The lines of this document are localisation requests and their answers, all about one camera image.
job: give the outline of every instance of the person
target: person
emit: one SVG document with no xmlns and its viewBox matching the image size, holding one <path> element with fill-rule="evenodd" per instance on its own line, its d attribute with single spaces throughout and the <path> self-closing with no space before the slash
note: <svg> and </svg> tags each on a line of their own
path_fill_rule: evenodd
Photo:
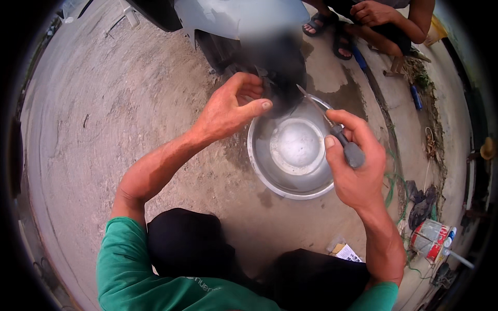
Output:
<svg viewBox="0 0 498 311">
<path fill-rule="evenodd" d="M 385 150 L 367 123 L 346 111 L 329 110 L 327 116 L 345 125 L 345 136 L 365 152 L 365 164 L 351 169 L 333 136 L 325 138 L 326 158 L 337 196 L 365 226 L 366 264 L 298 249 L 277 258 L 257 282 L 237 263 L 216 216 L 174 208 L 146 224 L 145 203 L 184 163 L 271 109 L 262 92 L 260 78 L 236 73 L 188 131 L 125 173 L 97 258 L 102 310 L 391 310 L 405 252 L 380 192 Z"/>
<path fill-rule="evenodd" d="M 340 59 L 352 56 L 351 36 L 357 36 L 377 48 L 380 52 L 401 57 L 408 55 L 411 43 L 424 42 L 431 25 L 435 0 L 305 0 L 318 13 L 303 25 L 303 32 L 310 36 L 320 34 L 330 25 L 336 25 L 333 50 Z M 397 8 L 410 4 L 408 18 Z M 354 24 L 338 22 L 338 14 Z"/>
</svg>

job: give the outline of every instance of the red and white can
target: red and white can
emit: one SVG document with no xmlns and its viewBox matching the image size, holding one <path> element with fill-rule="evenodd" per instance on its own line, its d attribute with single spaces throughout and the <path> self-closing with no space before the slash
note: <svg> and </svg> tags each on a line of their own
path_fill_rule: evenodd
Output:
<svg viewBox="0 0 498 311">
<path fill-rule="evenodd" d="M 450 231 L 450 226 L 426 219 L 414 230 L 410 247 L 434 263 Z"/>
</svg>

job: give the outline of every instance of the fingernail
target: fingernail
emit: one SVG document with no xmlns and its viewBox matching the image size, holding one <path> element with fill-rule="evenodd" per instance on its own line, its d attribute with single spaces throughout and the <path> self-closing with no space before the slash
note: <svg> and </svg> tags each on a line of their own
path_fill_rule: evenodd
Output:
<svg viewBox="0 0 498 311">
<path fill-rule="evenodd" d="M 270 102 L 263 102 L 262 107 L 263 107 L 263 110 L 270 110 L 271 103 Z"/>
<path fill-rule="evenodd" d="M 334 145 L 336 144 L 336 141 L 334 140 L 334 138 L 330 135 L 328 136 L 325 136 L 325 149 L 329 149 L 331 147 L 334 147 Z"/>
</svg>

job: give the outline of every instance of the green shirt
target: green shirt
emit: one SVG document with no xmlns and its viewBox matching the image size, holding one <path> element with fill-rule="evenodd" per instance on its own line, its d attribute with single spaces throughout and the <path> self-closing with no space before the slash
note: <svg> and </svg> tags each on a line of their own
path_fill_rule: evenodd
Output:
<svg viewBox="0 0 498 311">
<path fill-rule="evenodd" d="M 98 300 L 104 311 L 271 310 L 277 304 L 247 288 L 216 278 L 165 278 L 152 272 L 143 227 L 128 217 L 107 223 L 97 257 Z M 365 291 L 349 310 L 391 310 L 398 287 L 392 282 Z"/>
</svg>

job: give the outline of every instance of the paper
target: paper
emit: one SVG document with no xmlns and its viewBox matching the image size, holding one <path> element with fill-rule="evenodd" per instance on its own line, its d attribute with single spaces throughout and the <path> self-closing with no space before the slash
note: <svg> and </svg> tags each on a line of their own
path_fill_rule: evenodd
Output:
<svg viewBox="0 0 498 311">
<path fill-rule="evenodd" d="M 363 262 L 347 244 L 336 254 L 336 257 L 349 261 Z"/>
</svg>

